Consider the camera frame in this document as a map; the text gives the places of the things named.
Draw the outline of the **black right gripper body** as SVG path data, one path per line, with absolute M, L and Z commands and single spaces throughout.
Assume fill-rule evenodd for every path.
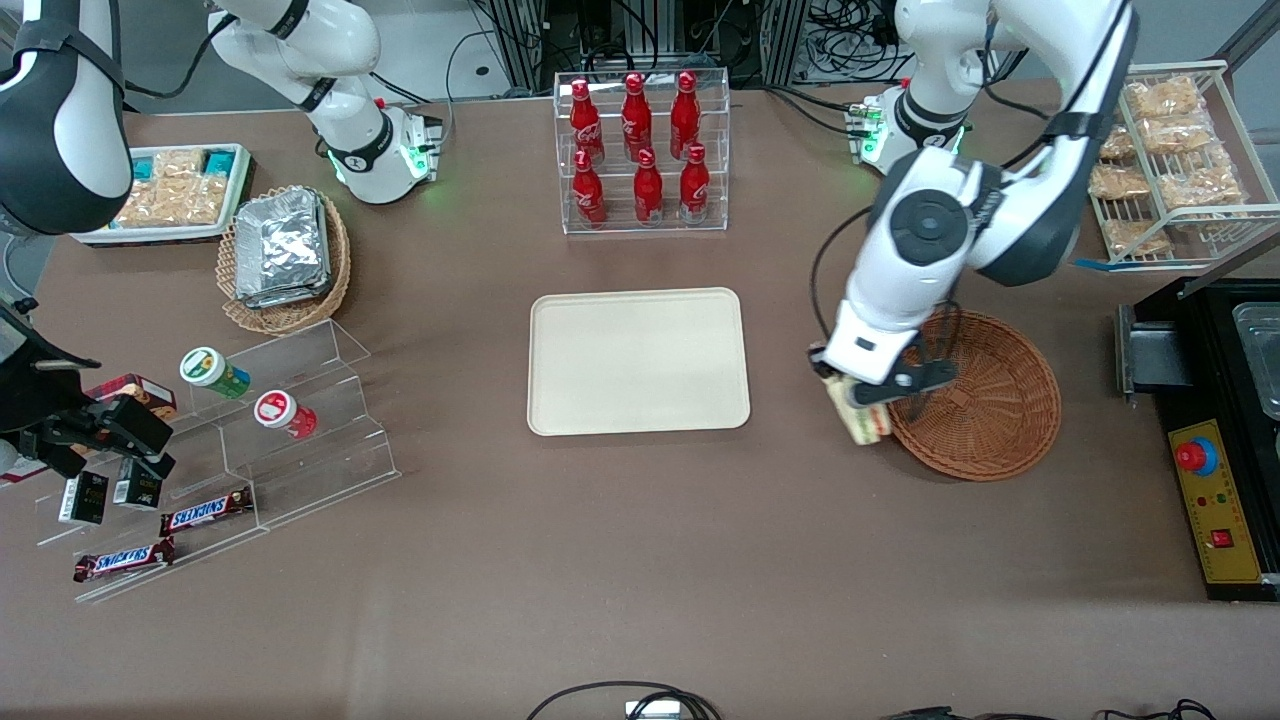
M 173 436 L 173 428 L 136 397 L 83 396 L 68 410 L 38 424 L 38 439 L 47 445 L 79 446 L 100 452 L 157 457 Z

